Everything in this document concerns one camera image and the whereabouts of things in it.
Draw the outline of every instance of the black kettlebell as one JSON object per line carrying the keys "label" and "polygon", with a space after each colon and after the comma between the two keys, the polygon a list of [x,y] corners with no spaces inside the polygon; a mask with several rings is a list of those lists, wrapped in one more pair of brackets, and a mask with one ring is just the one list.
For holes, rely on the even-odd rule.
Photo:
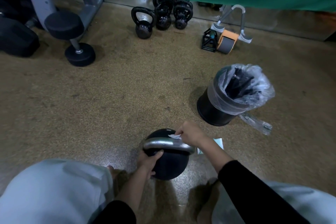
{"label": "black kettlebell", "polygon": [[[137,13],[150,15],[153,18],[152,22],[146,20],[139,21],[137,18]],[[153,25],[156,23],[156,16],[154,11],[145,7],[136,6],[132,9],[131,16],[136,24],[135,31],[138,37],[141,39],[150,38],[153,32]]]}
{"label": "black kettlebell", "polygon": [[189,0],[175,0],[173,11],[175,17],[175,27],[185,29],[188,21],[193,17],[193,4]]}
{"label": "black kettlebell", "polygon": [[157,16],[156,27],[166,30],[171,25],[170,14],[173,11],[175,0],[153,0],[155,15]]}
{"label": "black kettlebell", "polygon": [[156,179],[167,181],[182,174],[188,165],[189,155],[196,150],[195,147],[183,143],[181,139],[169,137],[175,132],[169,128],[159,129],[151,133],[143,144],[143,150],[148,156],[164,150],[153,168],[155,171],[153,177]]}

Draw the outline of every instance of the speckled floor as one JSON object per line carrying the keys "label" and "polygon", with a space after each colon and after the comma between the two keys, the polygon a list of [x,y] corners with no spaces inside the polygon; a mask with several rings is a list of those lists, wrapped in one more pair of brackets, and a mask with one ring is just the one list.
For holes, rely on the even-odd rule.
{"label": "speckled floor", "polygon": [[[58,0],[78,10],[77,0]],[[67,42],[38,31],[41,47],[28,59],[0,53],[0,194],[23,168],[45,158],[73,158],[131,172],[142,140],[159,128],[190,119],[259,177],[302,184],[336,195],[336,45],[246,29],[222,55],[200,49],[210,22],[192,19],[185,30],[134,31],[130,7],[104,4],[82,39],[96,50],[90,66],[71,66]],[[206,124],[196,100],[222,67],[257,64],[275,98],[252,111],[273,125],[264,136],[236,118]],[[145,188],[140,223],[193,223],[215,172],[192,155],[185,172]]]}

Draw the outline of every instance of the hand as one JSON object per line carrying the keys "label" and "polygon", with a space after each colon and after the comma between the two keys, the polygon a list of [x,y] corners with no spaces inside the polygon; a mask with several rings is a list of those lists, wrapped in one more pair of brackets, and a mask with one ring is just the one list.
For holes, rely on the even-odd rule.
{"label": "hand", "polygon": [[175,135],[181,135],[182,141],[185,144],[198,148],[202,141],[209,138],[195,122],[189,120],[183,122]]}
{"label": "hand", "polygon": [[138,169],[143,169],[146,172],[147,180],[150,179],[152,175],[155,175],[155,172],[152,171],[157,160],[163,155],[163,150],[158,151],[154,156],[148,157],[143,150],[139,153],[137,167]]}

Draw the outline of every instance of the clear plastic bag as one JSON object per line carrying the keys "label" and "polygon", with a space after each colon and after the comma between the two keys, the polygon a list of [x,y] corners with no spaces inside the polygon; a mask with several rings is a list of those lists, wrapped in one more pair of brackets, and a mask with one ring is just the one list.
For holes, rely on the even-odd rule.
{"label": "clear plastic bag", "polygon": [[214,107],[230,115],[239,115],[265,135],[269,135],[272,126],[246,111],[264,105],[274,96],[274,87],[257,65],[225,66],[208,86],[208,98]]}

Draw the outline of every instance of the finger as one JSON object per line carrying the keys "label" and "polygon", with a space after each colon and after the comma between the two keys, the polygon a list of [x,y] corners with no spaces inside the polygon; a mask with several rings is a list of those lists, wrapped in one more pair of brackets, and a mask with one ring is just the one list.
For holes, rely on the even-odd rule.
{"label": "finger", "polygon": [[180,135],[183,133],[182,125],[176,130],[175,135]]}
{"label": "finger", "polygon": [[159,158],[161,158],[162,157],[162,155],[163,155],[163,150],[160,150],[160,151],[158,151],[153,157],[151,157],[151,158],[153,158],[154,160],[155,160],[155,162],[159,159]]}

